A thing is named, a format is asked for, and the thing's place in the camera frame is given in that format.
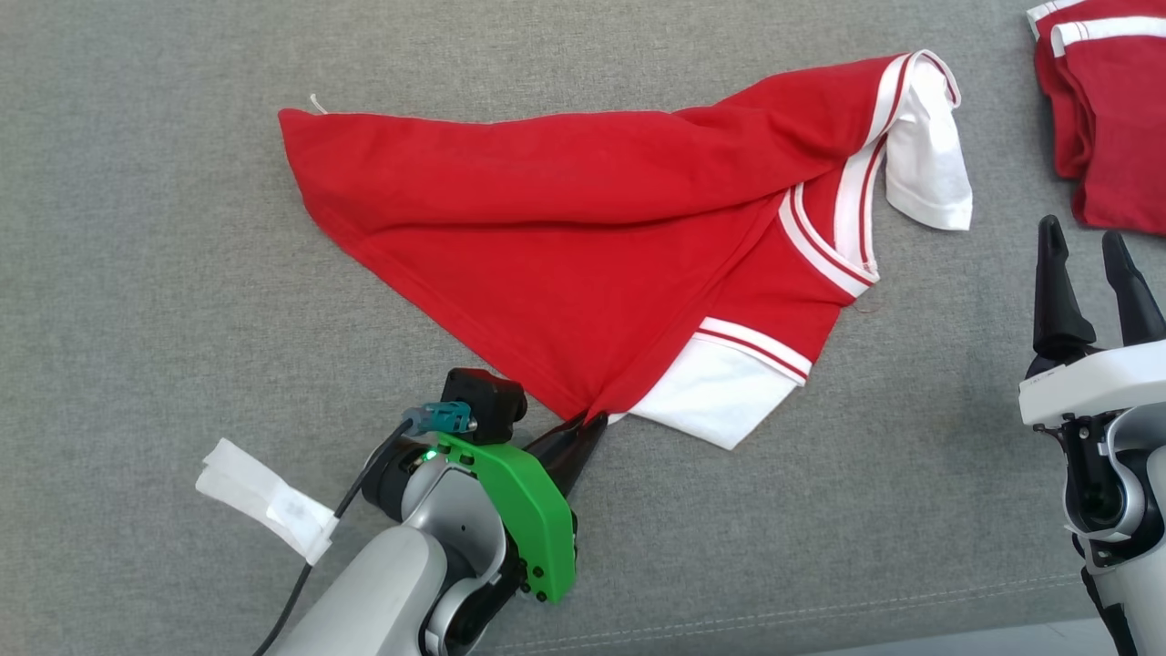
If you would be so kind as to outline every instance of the gray couch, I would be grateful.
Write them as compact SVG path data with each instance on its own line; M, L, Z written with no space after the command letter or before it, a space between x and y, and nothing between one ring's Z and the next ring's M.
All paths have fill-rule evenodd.
M487 655L777 655L1093 613L1060 453L1020 425L1035 221L1068 217L1035 0L0 2L0 653L250 654L300 562L195 493L230 438L335 503L399 412L480 361L308 218L275 112L677 108L937 51L969 233L881 199L883 281L736 452L618 424L576 488L578 584ZM1072 271L1117 338L1097 232ZM1166 289L1166 247L1130 239ZM532 432L555 419L534 405ZM387 525L363 502L297 615Z

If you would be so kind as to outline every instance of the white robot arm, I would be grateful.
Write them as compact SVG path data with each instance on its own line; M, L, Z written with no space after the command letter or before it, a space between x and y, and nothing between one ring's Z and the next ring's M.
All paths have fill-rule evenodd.
M441 402L406 411L335 512L230 443L216 447L196 487L272 528L307 560L254 656L275 643L357 494L399 524L357 555L280 656L465 656L518 592L560 602L578 556L578 519L566 496L607 416L581 414L518 449L510 442L526 408L518 383L451 371Z
M1122 348L1077 306L1056 217L1040 221L1033 350L1020 415L1066 457L1065 513L1089 595L1121 656L1166 656L1166 320L1122 237L1102 241Z

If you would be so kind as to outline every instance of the white fabric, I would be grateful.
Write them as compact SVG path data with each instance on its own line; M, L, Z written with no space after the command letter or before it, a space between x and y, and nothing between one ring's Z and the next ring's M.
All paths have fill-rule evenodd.
M709 336L707 333L696 333L695 336L693 336L693 339L690 341L709 343L711 345L718 345L718 346L724 347L726 350L732 350L735 352L740 352L740 353L743 353L743 354L745 354L745 355L747 355L747 357L750 357L752 359L761 361L763 364L765 364L768 367L772 367L778 374L781 374L782 376L789 379L791 381L793 381L794 383L796 383L799 387L806 385L806 378L805 376L802 376L798 372L793 371L792 368L786 367L780 361L777 361L777 360L770 358L764 352L760 352L760 351L753 348L750 345L743 345L743 344L740 344L740 343L738 343L736 340L726 340L725 338L722 338L719 336Z
M870 217L871 192L874 175L868 175L871 160L883 156L883 143L874 140L856 153L842 167L842 181L838 183L838 196L834 202L834 249L847 261L858 264L863 270L877 271L874 261L863 256L863 245L871 252Z
M1157 36L1166 38L1166 19L1124 16L1062 23L1053 28L1051 44L1054 57L1063 57L1065 49L1077 41L1095 41L1117 36Z
M912 71L904 107L887 133L886 199L940 230L971 226L971 183L951 117L950 78L930 59Z
M694 339L630 414L731 450L796 388L757 358Z
M325 506L283 482L231 440L206 458L195 489L258 521L315 565L331 546L338 520Z

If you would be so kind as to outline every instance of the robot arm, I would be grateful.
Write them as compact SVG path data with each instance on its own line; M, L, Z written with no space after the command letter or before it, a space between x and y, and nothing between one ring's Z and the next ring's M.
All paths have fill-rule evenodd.
M1122 656L1166 655L1166 320L1122 237L1103 238L1122 348L1093 346L1055 217L1040 221L1033 351L1020 414L1066 457L1065 513L1082 580Z
M366 465L365 500L400 525L360 551L280 656L464 656L517 592L562 599L577 529L566 495L607 421L580 416L519 450L507 443L525 414L521 387L472 369L450 373L441 404L409 411L414 426L458 435L396 440Z

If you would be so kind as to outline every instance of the cable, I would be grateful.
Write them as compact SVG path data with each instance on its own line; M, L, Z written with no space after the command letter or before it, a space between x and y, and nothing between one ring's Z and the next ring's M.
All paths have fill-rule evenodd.
M275 620L275 626L272 627L272 633L267 634L267 639L264 643L259 646L255 650L254 656L264 656L267 650L271 649L272 643L279 637L280 632L283 630L283 625L287 623L288 618L292 616L292 609L295 608L295 602L300 599L300 593L303 592L303 584L308 581L308 574L311 573L311 565L304 563L303 570L300 570L300 578L295 581L295 587L292 588L292 595L288 597L288 602L283 605L283 612L280 613L280 619Z
M340 516L344 515L344 512L347 510L349 506L352 505L352 500L356 499L357 493L360 492L360 486L364 485L365 478L367 478L368 472L372 471L373 464L377 463L377 460L379 460L380 457L384 456L386 451L388 451L388 447L393 446L393 443L395 443L398 438L405 435L405 432L408 431L410 426L413 426L413 419L406 419L405 422L401 422L401 425L398 426L396 430L394 430L392 435L388 436L388 439L386 439L384 443L380 444L379 447L377 447L377 451L374 451L372 453L372 457L368 458L368 461L365 463L364 468L360 470L360 474L357 475L357 480L352 484L352 487L349 488L347 494L344 495L344 499L340 500L339 506L336 507L336 513L332 513L333 517L339 520ZM298 601L300 593L303 592L303 584L308 581L308 574L310 573L311 573L311 565L304 564L303 570L300 570L300 578L296 579L295 587L292 588L292 594L288 595L287 604L283 605L283 612L280 613L280 619L275 620L275 626L272 627L272 632L267 634L267 637L264 640L264 643L259 646L259 649L257 649L252 656L264 656L264 654L267 654L267 650L272 648L272 644L275 642L275 639L279 637L280 632L283 630L283 625L286 625L288 618L292 616L292 609L295 608L295 602Z
M377 451L372 452L372 456L368 458L368 461L365 463L364 470L360 471L360 474L357 475L357 480L352 484L352 487L349 488L349 493L344 495L344 499L340 500L340 505L336 507L336 513L333 513L332 515L336 516L337 520L340 519L340 515L344 515L344 512L349 509L349 506L352 503L352 500L357 498L357 494L360 492L360 486L364 485L365 477L367 477L368 472L372 471L373 465L375 465L377 461L380 460L381 456L385 456L385 452L388 451L388 447L393 446L393 443L395 443L398 438L403 436L405 432L408 431L410 426L413 426L413 419L406 419L405 422L401 422L401 425L398 426L392 432L392 435L388 436L388 439L381 443L381 445L377 447Z

